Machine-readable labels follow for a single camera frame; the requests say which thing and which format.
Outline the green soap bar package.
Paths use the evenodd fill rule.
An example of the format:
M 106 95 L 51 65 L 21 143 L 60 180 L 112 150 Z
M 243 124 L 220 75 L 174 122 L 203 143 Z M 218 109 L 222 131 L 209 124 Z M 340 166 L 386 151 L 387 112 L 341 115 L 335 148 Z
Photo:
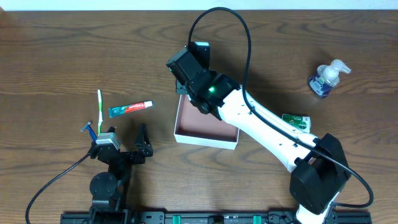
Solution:
M 311 129 L 311 119 L 309 116 L 297 116 L 291 114 L 283 114 L 282 119 L 292 125 L 293 127 L 304 131 L 306 133 L 310 133 Z

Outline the blue hand soap pump bottle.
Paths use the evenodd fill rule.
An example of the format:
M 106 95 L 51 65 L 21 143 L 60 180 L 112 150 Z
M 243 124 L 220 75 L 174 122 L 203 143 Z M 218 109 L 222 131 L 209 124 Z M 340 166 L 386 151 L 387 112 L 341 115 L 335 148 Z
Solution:
M 320 98 L 326 98 L 340 82 L 340 72 L 349 74 L 351 69 L 341 60 L 335 59 L 329 65 L 320 65 L 308 79 L 309 88 Z

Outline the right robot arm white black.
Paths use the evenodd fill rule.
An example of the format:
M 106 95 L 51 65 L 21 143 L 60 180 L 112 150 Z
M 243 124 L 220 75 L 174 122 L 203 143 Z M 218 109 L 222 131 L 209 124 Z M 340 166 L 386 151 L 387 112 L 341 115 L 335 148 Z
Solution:
M 208 68 L 207 50 L 183 49 L 166 66 L 185 85 L 191 104 L 231 124 L 268 149 L 290 172 L 290 193 L 299 223 L 324 223 L 331 205 L 351 177 L 340 141 L 301 131 L 261 106 L 228 76 Z

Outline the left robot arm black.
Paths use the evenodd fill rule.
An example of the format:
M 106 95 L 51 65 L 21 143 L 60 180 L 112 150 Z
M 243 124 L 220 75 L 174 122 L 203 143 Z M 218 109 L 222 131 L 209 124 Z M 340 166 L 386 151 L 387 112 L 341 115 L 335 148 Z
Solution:
M 135 222 L 133 212 L 126 205 L 132 166 L 144 164 L 154 152 L 145 124 L 140 126 L 134 145 L 137 147 L 135 151 L 122 152 L 114 127 L 99 134 L 91 143 L 90 158 L 107 164 L 108 170 L 96 174 L 90 182 L 93 198 L 89 224 Z

